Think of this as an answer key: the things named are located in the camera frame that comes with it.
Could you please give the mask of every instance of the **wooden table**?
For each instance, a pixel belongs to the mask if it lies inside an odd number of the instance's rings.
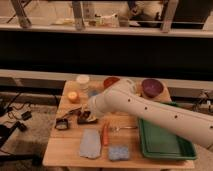
[[[101,82],[91,82],[90,88],[103,90]],[[87,94],[81,92],[79,86],[74,81],[68,81],[65,84],[60,105],[56,114],[57,117],[63,116],[71,109],[81,106],[81,104],[72,104],[67,98],[69,91],[78,91],[80,94],[80,103],[87,102]],[[156,100],[170,101],[168,89],[165,88],[163,95]],[[138,129],[120,130],[119,132],[109,132],[109,140],[112,145],[126,145],[130,150],[129,161],[111,162],[108,159],[108,147],[102,147],[101,157],[95,160],[80,157],[79,146],[86,128],[94,128],[101,131],[105,121],[110,121],[110,126],[135,126],[137,118],[121,112],[108,113],[101,118],[98,124],[78,125],[76,116],[70,117],[71,128],[66,131],[58,131],[52,128],[47,149],[44,155],[43,164],[45,166],[67,166],[67,167],[96,167],[96,168],[159,168],[159,169],[192,169],[194,162],[185,161],[167,161],[153,160],[144,158],[140,152]]]

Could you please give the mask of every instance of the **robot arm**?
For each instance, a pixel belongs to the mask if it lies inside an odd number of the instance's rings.
[[[146,100],[135,95],[135,83],[122,79],[89,99],[97,117],[122,111],[143,118],[213,152],[213,117]]]

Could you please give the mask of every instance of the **metal pole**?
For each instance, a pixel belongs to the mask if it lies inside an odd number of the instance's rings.
[[[161,29],[163,33],[168,33],[171,30],[172,21],[173,21],[178,3],[179,3],[179,0],[169,0],[166,7],[163,23],[161,25]]]
[[[85,28],[84,21],[82,17],[81,2],[72,1],[73,13],[75,18],[75,27],[77,30],[82,30]]]
[[[27,18],[27,15],[24,11],[24,8],[22,6],[21,0],[11,0],[13,8],[16,12],[16,15],[18,16],[19,24],[22,28],[29,28],[32,24]]]

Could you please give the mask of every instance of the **green plastic tray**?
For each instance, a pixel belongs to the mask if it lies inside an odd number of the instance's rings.
[[[144,157],[171,160],[197,158],[194,145],[190,141],[143,119],[138,119],[138,123],[141,152]]]

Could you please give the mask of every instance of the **purple bowl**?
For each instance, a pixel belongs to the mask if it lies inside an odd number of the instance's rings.
[[[163,91],[163,84],[156,79],[145,79],[142,82],[142,88],[146,96],[154,98]]]

